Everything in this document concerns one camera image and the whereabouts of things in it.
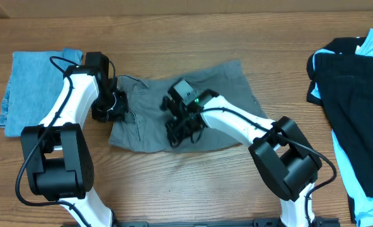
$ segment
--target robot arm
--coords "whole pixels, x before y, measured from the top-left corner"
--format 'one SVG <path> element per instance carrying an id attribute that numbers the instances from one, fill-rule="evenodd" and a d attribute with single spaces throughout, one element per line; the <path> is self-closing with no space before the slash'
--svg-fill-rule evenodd
<path id="1" fill-rule="evenodd" d="M 92 109 L 93 118 L 100 122 L 122 119 L 127 111 L 126 96 L 117 90 L 116 78 L 108 79 L 106 56 L 99 52 L 87 53 L 85 65 L 67 68 L 63 89 L 49 114 L 40 125 L 25 127 L 21 133 L 24 158 L 27 159 L 68 94 L 59 118 L 27 164 L 30 189 L 48 201 L 72 204 L 61 205 L 82 227 L 86 225 L 74 207 L 91 226 L 115 226 L 114 213 L 102 203 L 93 188 L 94 167 L 82 133 L 89 109 Z M 45 153 L 62 149 L 63 158 L 45 158 Z"/>
<path id="2" fill-rule="evenodd" d="M 305 196 L 314 187 L 321 161 L 294 144 L 290 144 L 290 149 L 280 158 L 275 152 L 287 145 L 281 135 L 311 148 L 294 121 L 287 117 L 277 122 L 257 117 L 230 104 L 214 91 L 194 90 L 184 80 L 175 83 L 168 94 L 162 108 L 173 115 L 166 124 L 171 144 L 181 143 L 204 127 L 225 132 L 249 147 L 263 181 L 280 198 L 280 221 L 284 226 L 308 226 Z M 311 201 L 307 212 L 312 222 Z"/>
<path id="3" fill-rule="evenodd" d="M 112 86 L 117 82 L 115 78 L 108 79 L 108 58 L 99 52 L 87 53 L 85 65 L 69 66 L 64 76 L 64 88 L 50 113 L 40 125 L 25 127 L 21 133 L 24 158 L 28 160 L 26 171 L 30 189 L 48 201 L 72 204 L 61 205 L 82 227 L 86 226 L 85 223 L 91 226 L 118 226 L 114 213 L 102 203 L 93 188 L 94 167 L 82 128 L 90 108 L 93 119 L 100 122 L 123 119 L 128 109 L 126 94 Z M 41 138 L 40 135 L 48 130 L 44 126 L 50 125 L 68 93 L 71 95 L 60 118 Z M 195 91 L 182 80 L 174 84 L 168 93 L 171 98 L 164 98 L 162 107 L 170 110 L 174 117 L 166 124 L 171 144 L 176 146 L 204 127 L 229 134 L 249 147 L 262 179 L 280 198 L 282 224 L 289 227 L 308 226 L 304 199 L 314 187 L 321 162 L 317 156 L 294 144 L 290 144 L 288 152 L 280 158 L 275 152 L 287 144 L 278 137 L 281 134 L 311 147 L 293 121 L 283 117 L 275 122 L 251 115 L 231 105 L 216 92 Z M 34 148 L 33 156 L 28 158 Z M 63 150 L 63 158 L 45 158 L 45 153 L 60 149 Z M 74 207 L 86 222 L 82 221 Z M 310 220 L 314 220 L 311 204 L 307 211 Z"/>

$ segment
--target gray shorts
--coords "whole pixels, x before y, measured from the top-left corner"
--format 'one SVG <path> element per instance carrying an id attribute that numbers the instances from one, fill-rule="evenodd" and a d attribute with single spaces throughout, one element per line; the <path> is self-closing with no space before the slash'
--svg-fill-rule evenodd
<path id="1" fill-rule="evenodd" d="M 200 140 L 194 144 L 189 139 L 185 139 L 177 148 L 170 146 L 165 123 L 171 119 L 171 114 L 169 111 L 162 111 L 160 105 L 163 96 L 167 95 L 168 88 L 179 78 L 187 80 L 197 90 L 212 89 L 224 96 L 231 104 L 266 118 L 258 100 L 252 94 L 239 60 L 167 80 L 153 81 L 121 76 L 119 77 L 120 89 L 128 96 L 129 113 L 126 114 L 125 121 L 114 123 L 109 143 L 147 153 L 213 151 L 237 144 L 238 142 L 227 134 L 206 128 Z"/>

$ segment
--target blue cloth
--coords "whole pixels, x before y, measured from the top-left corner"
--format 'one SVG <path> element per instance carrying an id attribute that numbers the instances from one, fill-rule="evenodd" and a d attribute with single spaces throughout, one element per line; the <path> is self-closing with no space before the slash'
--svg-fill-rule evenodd
<path id="1" fill-rule="evenodd" d="M 357 226 L 373 226 L 373 198 L 367 197 L 356 178 L 355 171 L 346 152 L 339 145 L 335 132 L 332 130 L 333 149 L 336 161 L 348 195 L 355 201 L 355 219 Z"/>
<path id="2" fill-rule="evenodd" d="M 320 49 L 316 51 L 313 55 L 314 71 L 316 70 L 315 55 L 318 53 L 335 54 L 333 51 L 326 49 Z M 362 46 L 356 48 L 355 54 L 373 57 L 373 29 L 370 29 L 370 32 Z M 316 98 L 321 99 L 321 94 L 318 91 L 317 84 L 315 84 L 315 87 L 312 90 L 311 94 Z M 338 167 L 340 169 L 343 184 L 348 195 L 355 201 L 354 213 L 357 226 L 373 226 L 373 198 L 367 197 L 365 195 L 363 188 L 360 186 L 360 183 L 355 176 L 352 164 L 350 163 L 346 152 L 340 146 L 333 130 L 332 140 L 336 161 L 338 162 Z"/>
<path id="3" fill-rule="evenodd" d="M 63 88 L 63 75 L 54 67 L 50 56 L 64 57 L 78 64 L 80 50 L 14 52 L 11 76 L 4 94 L 0 127 L 8 137 L 20 136 L 26 126 L 38 125 L 54 106 Z M 55 59 L 65 70 L 70 63 Z"/>

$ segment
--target black cable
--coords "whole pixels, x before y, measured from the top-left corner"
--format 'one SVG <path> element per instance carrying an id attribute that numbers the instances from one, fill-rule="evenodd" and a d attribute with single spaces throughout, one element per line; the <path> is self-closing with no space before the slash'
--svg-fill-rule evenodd
<path id="1" fill-rule="evenodd" d="M 183 125 L 186 124 L 186 122 L 190 119 L 192 119 L 193 117 L 195 117 L 196 115 L 198 114 L 201 114 L 201 113 L 204 113 L 204 112 L 208 112 L 208 111 L 214 111 L 214 110 L 221 110 L 221 111 L 224 111 L 224 112 L 230 112 L 240 118 L 242 118 L 243 120 L 247 121 L 248 123 L 250 123 L 251 125 L 255 126 L 256 128 L 259 128 L 261 129 L 262 131 L 265 131 L 265 132 L 269 132 L 270 130 L 261 126 L 260 124 L 258 123 L 255 123 L 253 122 L 252 120 L 250 120 L 249 118 L 245 117 L 244 115 L 240 114 L 239 112 L 236 112 L 234 110 L 231 110 L 231 109 L 228 109 L 228 108 L 224 108 L 224 107 L 215 107 L 215 108 L 207 108 L 207 109 L 203 109 L 199 112 L 196 112 L 196 113 L 193 113 L 191 114 L 189 117 L 183 119 L 180 124 L 175 127 L 175 131 L 179 130 L 180 127 L 183 127 Z M 331 183 L 332 181 L 335 180 L 336 176 L 337 176 L 337 172 L 336 172 L 336 168 L 335 168 L 335 165 L 327 158 L 325 157 L 323 154 L 319 153 L 318 151 L 314 150 L 313 148 L 309 148 L 303 144 L 300 144 L 300 143 L 297 143 L 281 134 L 276 134 L 277 137 L 283 139 L 284 141 L 288 142 L 288 143 L 291 143 L 291 144 L 294 144 L 296 146 L 299 146 L 301 148 L 304 148 L 306 150 L 308 150 L 309 152 L 311 152 L 312 154 L 315 154 L 316 156 L 320 157 L 322 160 L 324 160 L 327 164 L 329 164 L 329 166 L 331 167 L 332 171 L 333 171 L 333 175 L 332 177 L 323 182 L 323 183 L 320 183 L 319 185 L 315 186 L 313 189 L 311 189 L 309 192 L 307 192 L 306 194 L 306 198 L 305 198 L 305 213 L 306 213 L 306 219 L 308 221 L 308 226 L 311 226 L 311 220 L 310 220 L 310 217 L 308 215 L 308 200 L 309 200 L 309 196 L 316 190 L 320 189 L 321 187 L 324 187 L 325 185 L 328 185 L 329 183 Z"/>
<path id="2" fill-rule="evenodd" d="M 65 70 L 63 70 L 61 67 L 59 67 L 54 61 L 53 61 L 53 59 L 59 59 L 59 60 L 62 60 L 62 61 L 66 61 L 66 62 L 68 62 L 68 63 L 71 63 L 71 64 L 74 64 L 75 66 L 78 66 L 79 64 L 78 63 L 76 63 L 76 62 L 73 62 L 73 61 L 70 61 L 70 60 L 68 60 L 68 59 L 65 59 L 65 58 L 63 58 L 63 57 L 58 57 L 58 56 L 51 56 L 51 57 L 49 57 L 49 61 L 57 68 L 57 69 L 59 69 L 59 71 L 60 72 L 62 72 L 62 73 L 65 73 Z"/>
<path id="3" fill-rule="evenodd" d="M 204 127 L 203 128 L 201 128 L 200 130 L 199 130 L 199 136 L 198 136 L 198 138 L 197 138 L 197 140 L 196 141 L 194 141 L 193 140 L 193 134 L 191 135 L 191 143 L 192 144 L 195 144 L 195 143 L 197 143 L 199 140 L 200 140 L 200 138 L 202 137 L 202 134 L 204 133 Z"/>
<path id="4" fill-rule="evenodd" d="M 111 83 L 111 87 L 110 88 L 111 88 L 111 90 L 114 90 L 114 88 L 117 87 L 117 80 L 115 79 L 117 77 L 117 72 L 115 70 L 115 66 L 113 65 L 113 62 L 111 60 L 108 60 L 108 61 L 111 64 L 112 70 L 113 70 L 112 83 Z"/>
<path id="5" fill-rule="evenodd" d="M 67 59 L 64 59 L 62 57 L 57 57 L 57 56 L 52 56 L 49 58 L 49 60 L 51 61 L 51 63 L 57 68 L 59 69 L 61 72 L 64 73 L 63 69 L 61 67 L 59 67 L 54 61 L 53 59 L 59 59 L 59 60 L 62 60 L 62 61 L 66 61 L 66 62 L 69 62 L 69 63 L 72 63 L 72 64 L 75 64 L 77 65 L 75 62 L 72 62 L 70 60 L 67 60 Z M 65 107 L 66 103 L 69 101 L 69 97 L 70 95 L 72 94 L 72 91 L 73 91 L 73 82 L 72 82 L 72 79 L 70 77 L 67 77 L 67 80 L 69 81 L 69 91 L 62 103 L 62 105 L 59 107 L 58 111 L 56 111 L 55 113 L 55 116 L 54 118 L 52 119 L 52 121 L 50 122 L 50 124 L 47 126 L 47 128 L 44 130 L 44 132 L 41 134 L 41 136 L 38 138 L 38 141 L 37 143 L 34 145 L 33 149 L 31 150 L 30 154 L 27 156 L 27 158 L 25 159 L 24 163 L 22 164 L 21 168 L 20 168 L 20 171 L 18 172 L 18 175 L 17 175 L 17 179 L 16 179 L 16 187 L 15 187 L 15 191 L 16 191 L 16 196 L 17 196 L 17 199 L 22 202 L 24 205 L 27 205 L 27 206 L 36 206 L 36 207 L 40 207 L 40 206 L 51 206 L 51 205 L 64 205 L 64 206 L 68 206 L 69 207 L 69 210 L 73 210 L 80 218 L 80 220 L 84 223 L 85 226 L 87 227 L 91 227 L 90 224 L 88 224 L 88 222 L 86 221 L 86 219 L 84 218 L 84 216 L 81 214 L 81 212 L 79 211 L 79 209 L 77 207 L 74 206 L 74 204 L 71 204 L 70 202 L 67 202 L 67 201 L 53 201 L 53 202 L 29 202 L 27 201 L 26 199 L 23 198 L 23 196 L 21 195 L 20 193 L 20 182 L 21 182 L 21 178 L 24 174 L 24 170 L 25 168 L 27 167 L 28 165 L 28 162 L 30 162 L 31 160 L 31 157 L 34 155 L 35 153 L 35 150 L 39 147 L 39 145 L 41 144 L 42 142 L 42 139 L 48 134 L 49 130 L 52 128 L 53 124 L 56 122 L 56 120 L 59 118 L 59 115 L 62 113 L 63 111 L 63 108 Z"/>
<path id="6" fill-rule="evenodd" d="M 325 185 L 327 185 L 327 184 L 329 184 L 329 183 L 331 183 L 332 181 L 335 180 L 335 178 L 337 176 L 335 165 L 327 157 L 325 157 L 323 154 L 319 153 L 318 151 L 316 151 L 316 150 L 314 150 L 312 148 L 309 148 L 309 147 L 307 147 L 305 145 L 299 144 L 299 143 L 297 143 L 297 142 L 295 142 L 295 141 L 293 141 L 291 139 L 288 139 L 288 138 L 284 137 L 283 135 L 277 134 L 277 136 L 279 138 L 285 140 L 288 143 L 291 143 L 291 144 L 294 144 L 296 146 L 302 147 L 302 148 L 304 148 L 304 149 L 312 152 L 316 156 L 319 156 L 322 160 L 324 160 L 331 167 L 331 169 L 333 171 L 333 175 L 332 175 L 332 177 L 329 180 L 327 180 L 327 181 L 325 181 L 323 183 L 320 183 L 319 185 L 315 186 L 313 189 L 311 189 L 310 191 L 308 191 L 307 194 L 306 194 L 305 204 L 304 205 L 305 205 L 305 210 L 306 210 L 306 219 L 308 221 L 308 226 L 310 226 L 311 225 L 311 220 L 310 220 L 310 217 L 308 215 L 308 200 L 309 200 L 309 197 L 316 190 L 320 189 L 321 187 L 324 187 Z"/>
<path id="7" fill-rule="evenodd" d="M 180 106 L 179 106 L 179 108 L 180 108 L 180 109 L 183 108 L 183 107 L 182 107 L 182 102 L 180 102 Z M 184 115 L 184 112 L 183 112 L 183 111 L 181 111 L 181 117 L 182 117 L 182 119 L 185 119 L 185 115 Z M 181 129 L 182 129 L 182 136 L 181 136 L 181 138 L 184 138 L 184 137 L 185 137 L 185 134 L 187 133 L 187 127 L 182 127 Z M 177 148 L 177 147 L 179 147 L 179 146 L 181 145 L 182 141 L 183 141 L 183 139 L 179 140 L 175 145 L 170 141 L 169 145 L 170 145 L 172 148 Z"/>

